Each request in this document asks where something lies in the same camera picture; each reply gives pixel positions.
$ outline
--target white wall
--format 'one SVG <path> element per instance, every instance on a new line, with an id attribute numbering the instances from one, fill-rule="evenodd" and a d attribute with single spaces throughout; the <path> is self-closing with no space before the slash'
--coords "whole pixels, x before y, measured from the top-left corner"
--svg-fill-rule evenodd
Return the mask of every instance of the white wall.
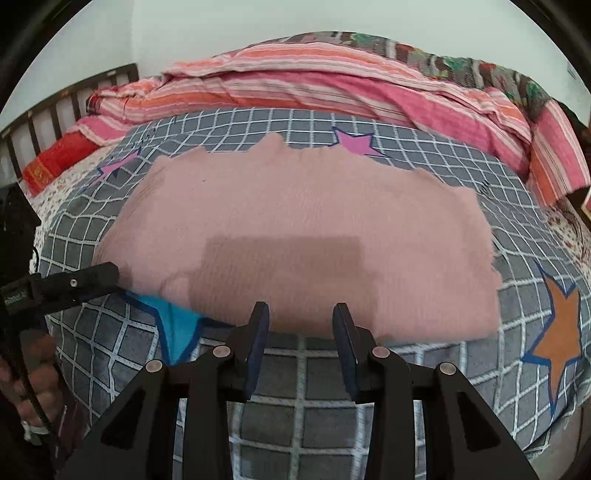
<path id="1" fill-rule="evenodd" d="M 0 113 L 0 130 L 58 90 L 133 62 L 134 0 L 93 0 L 43 48 Z"/>
<path id="2" fill-rule="evenodd" d="M 381 35 L 532 77 L 588 122 L 591 94 L 550 38 L 509 0 L 136 0 L 140 76 L 250 43 L 316 30 Z"/>
<path id="3" fill-rule="evenodd" d="M 584 122 L 591 94 L 509 0 L 93 0 L 46 45 L 0 113 L 0 130 L 80 79 L 135 61 L 140 76 L 249 43 L 314 30 L 382 35 L 531 76 Z"/>

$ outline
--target wooden bed slat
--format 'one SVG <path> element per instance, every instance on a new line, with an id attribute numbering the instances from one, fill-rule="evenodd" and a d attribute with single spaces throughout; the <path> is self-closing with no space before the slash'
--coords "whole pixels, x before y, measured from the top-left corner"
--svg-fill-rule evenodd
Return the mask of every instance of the wooden bed slat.
<path id="1" fill-rule="evenodd" d="M 51 115 L 51 123 L 53 124 L 53 132 L 56 135 L 56 140 L 61 138 L 60 120 L 57 117 L 57 109 L 55 105 L 49 107 L 49 113 Z"/>
<path id="2" fill-rule="evenodd" d="M 73 92 L 70 95 L 72 100 L 72 110 L 74 110 L 74 118 L 76 121 L 80 120 L 80 104 L 78 103 L 78 92 Z"/>
<path id="3" fill-rule="evenodd" d="M 17 154 L 14 151 L 14 145 L 12 144 L 12 138 L 10 137 L 10 134 L 8 134 L 3 140 L 6 142 L 6 146 L 8 147 L 8 155 L 10 155 L 10 163 L 12 163 L 14 174 L 20 180 L 22 177 L 21 167 L 18 164 Z"/>
<path id="4" fill-rule="evenodd" d="M 49 113 L 51 115 L 51 123 L 53 124 L 53 132 L 55 133 L 56 140 L 59 140 L 63 136 L 63 133 L 61 131 L 60 120 L 57 114 L 57 103 L 62 99 L 65 100 L 67 97 L 70 97 L 70 103 L 72 104 L 74 119 L 75 121 L 78 121 L 82 117 L 82 113 L 80 111 L 80 103 L 78 99 L 79 92 L 88 88 L 96 90 L 99 87 L 100 82 L 105 82 L 107 80 L 110 81 L 111 85 L 113 86 L 118 85 L 118 76 L 126 76 L 128 81 L 125 83 L 136 82 L 139 79 L 137 65 L 135 63 L 122 65 L 115 69 L 106 70 L 105 72 L 97 73 L 92 77 L 88 77 L 79 82 L 76 82 L 70 85 L 69 87 L 66 87 L 60 90 L 59 92 L 54 93 L 53 95 L 45 98 L 38 104 L 32 106 L 29 110 L 15 118 L 2 131 L 0 144 L 6 143 L 10 155 L 10 161 L 12 163 L 12 168 L 14 169 L 14 173 L 16 174 L 19 180 L 22 178 L 22 172 L 18 164 L 17 155 L 14 150 L 14 143 L 12 142 L 10 133 L 14 132 L 17 128 L 27 124 L 31 136 L 31 143 L 33 145 L 33 149 L 35 150 L 35 155 L 39 155 L 41 149 L 39 146 L 39 139 L 35 131 L 35 125 L 33 124 L 33 117 L 36 117 L 40 113 L 49 110 Z"/>
<path id="5" fill-rule="evenodd" d="M 35 125 L 33 124 L 33 117 L 29 117 L 27 119 L 27 124 L 29 126 L 29 134 L 31 135 L 31 143 L 33 144 L 33 149 L 35 150 L 35 155 L 39 155 L 41 153 L 41 149 L 39 148 L 39 140 L 37 139 L 37 132 L 35 132 Z"/>

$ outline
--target metal screw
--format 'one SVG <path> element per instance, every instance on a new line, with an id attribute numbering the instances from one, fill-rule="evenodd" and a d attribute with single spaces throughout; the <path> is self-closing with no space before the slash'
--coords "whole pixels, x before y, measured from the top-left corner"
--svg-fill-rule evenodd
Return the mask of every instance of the metal screw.
<path id="1" fill-rule="evenodd" d="M 371 352 L 377 358 L 387 358 L 390 356 L 390 350 L 384 346 L 375 346 Z"/>
<path id="2" fill-rule="evenodd" d="M 218 358 L 226 358 L 228 355 L 230 355 L 230 352 L 230 347 L 226 345 L 220 345 L 213 349 L 213 355 Z"/>
<path id="3" fill-rule="evenodd" d="M 446 375 L 453 375 L 457 372 L 456 366 L 450 362 L 443 362 L 441 365 L 439 365 L 439 370 L 441 370 L 441 373 Z"/>
<path id="4" fill-rule="evenodd" d="M 150 360 L 146 364 L 146 370 L 151 374 L 155 374 L 156 372 L 160 372 L 162 370 L 162 362 L 160 360 Z"/>

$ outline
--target pink towel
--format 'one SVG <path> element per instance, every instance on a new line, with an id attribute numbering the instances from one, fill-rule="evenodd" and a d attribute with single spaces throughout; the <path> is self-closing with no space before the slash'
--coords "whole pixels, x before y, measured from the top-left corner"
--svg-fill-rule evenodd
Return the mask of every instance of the pink towel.
<path id="1" fill-rule="evenodd" d="M 377 338 L 481 338 L 499 326 L 500 275 L 476 193 L 342 146 L 158 157 L 96 248 L 121 286 L 245 323 L 332 336 L 333 306 Z"/>

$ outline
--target orange star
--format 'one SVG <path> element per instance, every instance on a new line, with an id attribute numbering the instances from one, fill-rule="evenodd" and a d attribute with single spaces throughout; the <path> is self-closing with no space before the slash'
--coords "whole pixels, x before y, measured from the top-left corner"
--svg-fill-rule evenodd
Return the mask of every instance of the orange star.
<path id="1" fill-rule="evenodd" d="M 538 265 L 538 268 L 548 290 L 552 313 L 544 330 L 521 361 L 548 366 L 548 395 L 550 411 L 554 415 L 564 371 L 568 365 L 583 357 L 579 327 L 581 294 L 574 283 L 564 291 L 541 266 Z"/>

